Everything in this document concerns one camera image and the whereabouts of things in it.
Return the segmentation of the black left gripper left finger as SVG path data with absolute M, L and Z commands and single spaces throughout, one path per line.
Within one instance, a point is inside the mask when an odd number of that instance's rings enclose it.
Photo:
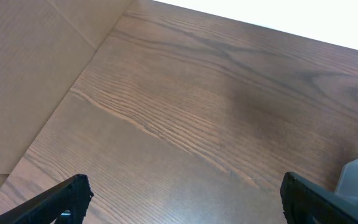
M 0 215 L 0 224 L 82 224 L 94 193 L 88 177 L 76 174 Z

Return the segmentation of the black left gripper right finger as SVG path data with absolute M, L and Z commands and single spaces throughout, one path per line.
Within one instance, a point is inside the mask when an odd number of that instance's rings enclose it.
M 304 177 L 287 172 L 280 187 L 288 224 L 358 224 L 358 208 Z

